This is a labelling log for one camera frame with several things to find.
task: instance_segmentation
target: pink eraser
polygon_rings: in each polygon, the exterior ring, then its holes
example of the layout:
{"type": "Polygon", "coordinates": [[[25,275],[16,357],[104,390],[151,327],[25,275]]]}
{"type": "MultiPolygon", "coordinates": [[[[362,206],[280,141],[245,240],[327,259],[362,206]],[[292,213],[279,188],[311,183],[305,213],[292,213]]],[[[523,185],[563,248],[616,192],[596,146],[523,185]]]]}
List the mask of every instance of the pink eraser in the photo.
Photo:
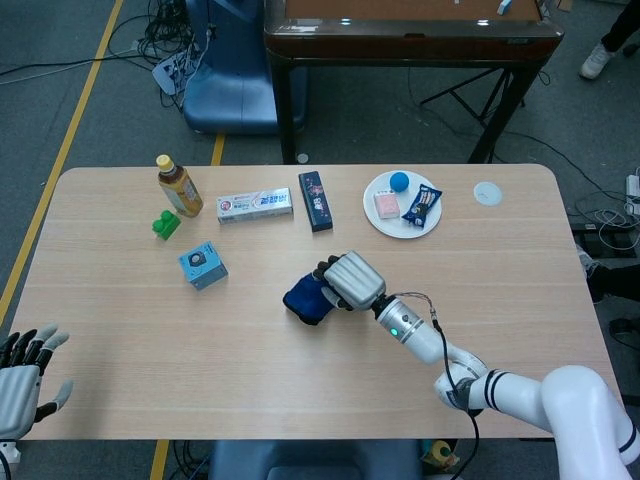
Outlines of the pink eraser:
{"type": "Polygon", "coordinates": [[[376,204],[376,211],[380,219],[384,220],[400,216],[400,206],[395,193],[389,190],[378,192],[373,195],[373,201],[376,204]]]}

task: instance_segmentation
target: blue cloth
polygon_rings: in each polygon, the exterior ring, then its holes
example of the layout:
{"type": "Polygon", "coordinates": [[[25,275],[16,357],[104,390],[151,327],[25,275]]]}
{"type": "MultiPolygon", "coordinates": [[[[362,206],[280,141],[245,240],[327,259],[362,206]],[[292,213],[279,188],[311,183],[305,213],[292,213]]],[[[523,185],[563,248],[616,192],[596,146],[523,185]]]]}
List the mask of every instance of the blue cloth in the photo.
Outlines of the blue cloth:
{"type": "Polygon", "coordinates": [[[327,282],[308,274],[284,295],[282,301],[304,323],[317,325],[334,308],[322,294],[322,288],[327,286],[327,282]]]}

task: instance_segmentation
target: blue ball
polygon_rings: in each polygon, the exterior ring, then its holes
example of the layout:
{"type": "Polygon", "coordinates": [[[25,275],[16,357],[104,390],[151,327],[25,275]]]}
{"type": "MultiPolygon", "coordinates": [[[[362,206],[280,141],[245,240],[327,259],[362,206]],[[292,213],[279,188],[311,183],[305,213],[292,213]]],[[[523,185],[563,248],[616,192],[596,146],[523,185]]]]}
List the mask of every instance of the blue ball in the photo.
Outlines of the blue ball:
{"type": "Polygon", "coordinates": [[[396,172],[391,175],[389,186],[396,193],[404,192],[409,186],[409,177],[404,172],[396,172]]]}

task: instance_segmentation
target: blue cube box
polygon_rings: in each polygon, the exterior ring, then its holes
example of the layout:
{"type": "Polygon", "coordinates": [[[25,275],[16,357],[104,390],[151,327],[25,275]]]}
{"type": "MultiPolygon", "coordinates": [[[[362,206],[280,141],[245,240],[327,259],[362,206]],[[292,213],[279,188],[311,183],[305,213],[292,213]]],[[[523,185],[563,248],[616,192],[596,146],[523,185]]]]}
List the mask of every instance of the blue cube box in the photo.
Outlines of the blue cube box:
{"type": "Polygon", "coordinates": [[[184,276],[196,290],[202,290],[213,282],[227,276],[227,269],[220,260],[211,242],[188,251],[179,259],[184,276]]]}

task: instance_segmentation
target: plastic bottle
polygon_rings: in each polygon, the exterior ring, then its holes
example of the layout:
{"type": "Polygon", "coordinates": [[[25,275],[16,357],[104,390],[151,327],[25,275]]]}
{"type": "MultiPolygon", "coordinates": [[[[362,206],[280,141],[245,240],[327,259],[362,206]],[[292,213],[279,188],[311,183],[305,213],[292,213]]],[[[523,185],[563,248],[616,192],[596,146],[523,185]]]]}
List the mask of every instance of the plastic bottle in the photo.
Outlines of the plastic bottle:
{"type": "Polygon", "coordinates": [[[202,209],[202,198],[187,170],[180,165],[175,165],[169,155],[158,156],[156,164],[160,169],[158,182],[178,213],[187,217],[198,215],[202,209]]]}

